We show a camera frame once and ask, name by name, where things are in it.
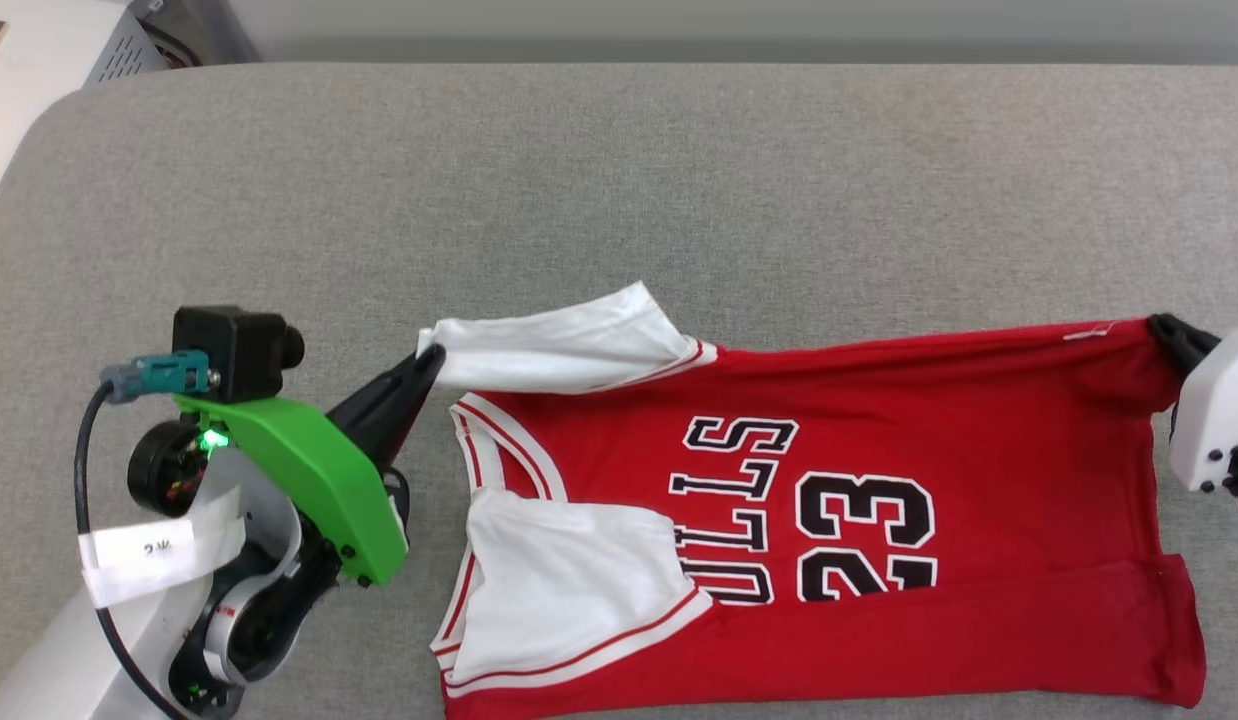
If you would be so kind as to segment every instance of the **cable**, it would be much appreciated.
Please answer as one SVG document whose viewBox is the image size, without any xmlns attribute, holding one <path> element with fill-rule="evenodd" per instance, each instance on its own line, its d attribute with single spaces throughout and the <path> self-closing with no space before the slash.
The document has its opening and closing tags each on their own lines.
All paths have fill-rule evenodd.
<svg viewBox="0 0 1238 720">
<path fill-rule="evenodd" d="M 162 28 L 154 26 L 154 24 L 147 22 L 147 20 L 139 20 L 139 26 L 144 27 L 144 32 L 161 40 L 166 45 L 172 45 L 175 49 L 180 51 L 180 53 L 187 54 L 188 62 L 194 67 L 201 68 L 204 64 L 202 63 L 201 57 L 197 53 L 193 53 L 193 49 L 188 45 L 184 45 L 183 40 L 180 40 Z"/>
<path fill-rule="evenodd" d="M 95 388 L 94 396 L 90 397 L 90 403 L 85 406 L 85 414 L 80 417 L 80 429 L 76 433 L 76 455 L 72 458 L 72 495 L 74 495 L 76 501 L 76 533 L 78 536 L 90 532 L 90 501 L 87 496 L 85 486 L 85 465 L 87 455 L 90 450 L 90 431 L 94 428 L 94 418 L 99 414 L 99 407 L 110 396 L 111 381 L 104 381 L 99 388 Z M 111 610 L 99 607 L 94 612 L 99 617 L 99 628 L 103 628 L 103 637 L 106 638 L 108 647 L 111 647 L 111 654 L 116 656 L 121 669 L 126 672 L 126 675 L 130 675 L 139 692 L 152 701 L 170 720 L 189 720 L 188 715 L 184 715 L 175 703 L 166 700 L 166 696 L 157 688 L 154 688 L 152 682 L 145 678 L 144 671 L 140 671 L 139 666 L 135 664 L 134 657 L 130 656 L 130 651 L 126 649 L 125 642 L 121 640 L 121 633 L 118 632 L 116 624 L 111 621 Z"/>
<path fill-rule="evenodd" d="M 183 68 L 191 68 L 187 59 L 180 58 L 178 54 L 171 53 L 170 49 L 166 49 L 161 45 L 157 45 L 157 53 L 161 53 L 162 58 L 166 58 L 166 63 L 168 63 L 172 69 L 180 71 Z"/>
</svg>

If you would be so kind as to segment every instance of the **sticker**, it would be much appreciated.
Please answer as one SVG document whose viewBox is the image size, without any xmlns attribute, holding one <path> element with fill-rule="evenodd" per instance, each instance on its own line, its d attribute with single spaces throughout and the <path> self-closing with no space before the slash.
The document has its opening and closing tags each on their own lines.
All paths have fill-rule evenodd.
<svg viewBox="0 0 1238 720">
<path fill-rule="evenodd" d="M 1084 340 L 1087 336 L 1107 336 L 1108 332 L 1110 332 L 1115 324 L 1117 323 L 1108 323 L 1107 325 L 1098 325 L 1088 332 L 1066 334 L 1063 340 Z"/>
<path fill-rule="evenodd" d="M 241 552 L 241 491 L 194 506 L 183 518 L 78 537 L 80 574 L 95 607 L 108 607 L 212 574 Z"/>
</svg>

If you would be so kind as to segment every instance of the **jersey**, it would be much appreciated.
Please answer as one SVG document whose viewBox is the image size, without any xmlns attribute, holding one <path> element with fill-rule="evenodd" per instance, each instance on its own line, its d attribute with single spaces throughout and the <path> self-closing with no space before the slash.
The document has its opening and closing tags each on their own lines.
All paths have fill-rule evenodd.
<svg viewBox="0 0 1238 720">
<path fill-rule="evenodd" d="M 624 293 L 423 333 L 442 381 L 493 387 L 451 409 L 473 502 L 432 643 L 447 716 L 1198 701 L 1151 465 L 1179 380 L 1143 320 L 751 353 Z"/>
</svg>

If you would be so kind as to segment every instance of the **white wall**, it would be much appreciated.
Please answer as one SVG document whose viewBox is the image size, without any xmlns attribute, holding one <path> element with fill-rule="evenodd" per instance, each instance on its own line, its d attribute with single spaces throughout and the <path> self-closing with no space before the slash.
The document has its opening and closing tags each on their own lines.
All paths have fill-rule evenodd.
<svg viewBox="0 0 1238 720">
<path fill-rule="evenodd" d="M 1238 0 L 188 1 L 266 61 L 1238 63 Z"/>
</svg>

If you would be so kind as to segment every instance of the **gray table surface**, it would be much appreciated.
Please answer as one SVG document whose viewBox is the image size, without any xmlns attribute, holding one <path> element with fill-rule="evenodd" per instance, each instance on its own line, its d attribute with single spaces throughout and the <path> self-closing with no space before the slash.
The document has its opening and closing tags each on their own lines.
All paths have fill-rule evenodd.
<svg viewBox="0 0 1238 720">
<path fill-rule="evenodd" d="M 308 338 L 286 393 L 328 406 L 442 315 L 634 280 L 728 346 L 1154 311 L 1226 332 L 1238 69 L 262 66 L 69 96 L 0 189 L 0 682 L 80 583 L 71 442 L 94 374 L 166 348 L 175 307 L 280 311 Z M 453 398 L 399 459 L 407 569 L 322 602 L 241 716 L 441 716 L 427 643 L 465 505 Z M 144 518 L 124 465 L 171 409 L 104 414 L 100 526 Z M 1210 653 L 1193 713 L 1018 693 L 609 718 L 1238 719 L 1238 510 L 1182 491 L 1158 454 L 1164 544 Z"/>
</svg>

